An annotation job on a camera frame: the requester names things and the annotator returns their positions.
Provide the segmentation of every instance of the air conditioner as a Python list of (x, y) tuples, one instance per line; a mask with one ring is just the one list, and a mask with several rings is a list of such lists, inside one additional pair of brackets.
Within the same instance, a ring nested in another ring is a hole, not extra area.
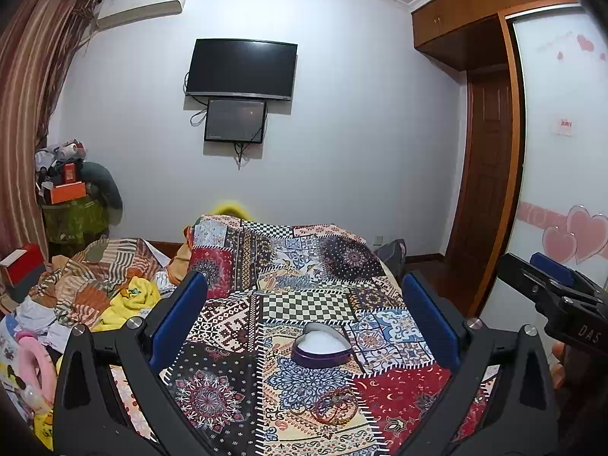
[(186, 0), (103, 0), (97, 25), (109, 29), (129, 22), (180, 14)]

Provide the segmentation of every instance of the orange box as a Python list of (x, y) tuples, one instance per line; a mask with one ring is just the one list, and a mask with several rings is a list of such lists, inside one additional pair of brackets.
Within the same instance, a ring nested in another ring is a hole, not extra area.
[(84, 182), (57, 185), (56, 187), (51, 188), (51, 204), (72, 201), (74, 199), (80, 199), (84, 196), (86, 196)]

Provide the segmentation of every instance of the wooden floor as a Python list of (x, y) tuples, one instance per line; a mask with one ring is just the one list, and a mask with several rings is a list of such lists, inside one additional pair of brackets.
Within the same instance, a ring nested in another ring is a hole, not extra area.
[(437, 294), (447, 298), (460, 312), (467, 316), (470, 306), (471, 284), (467, 283), (465, 276), (459, 275), (454, 269), (439, 261), (415, 262), (405, 265), (405, 272), (418, 270)]

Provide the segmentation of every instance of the television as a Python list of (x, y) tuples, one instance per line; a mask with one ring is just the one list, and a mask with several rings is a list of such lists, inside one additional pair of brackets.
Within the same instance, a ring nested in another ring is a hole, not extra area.
[(290, 100), (297, 44), (197, 39), (186, 95)]
[(209, 99), (205, 140), (260, 144), (265, 120), (264, 101)]

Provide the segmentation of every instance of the blue gripper pad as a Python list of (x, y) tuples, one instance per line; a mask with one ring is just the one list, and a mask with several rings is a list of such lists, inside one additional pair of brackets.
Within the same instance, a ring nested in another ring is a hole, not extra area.
[(154, 373), (159, 373), (175, 359), (205, 300), (207, 280), (197, 272), (152, 338), (150, 369)]
[(530, 257), (530, 264), (549, 274), (549, 276), (551, 276), (561, 285), (568, 286), (569, 288), (574, 286), (572, 271), (566, 266), (563, 266), (560, 263), (555, 262), (553, 259), (550, 259), (546, 255), (536, 252), (532, 257)]
[(464, 317), (455, 309), (454, 305), (444, 298), (440, 298), (431, 286), (426, 283), (423, 277), (416, 271), (407, 274), (403, 278), (401, 286), (403, 301), (418, 329), (422, 333), (435, 360), (443, 368), (447, 368), (452, 373), (460, 368), (460, 340), (452, 325), (440, 311), (438, 303), (442, 306), (451, 306), (448, 315), (452, 320), (456, 320), (457, 327), (462, 326)]

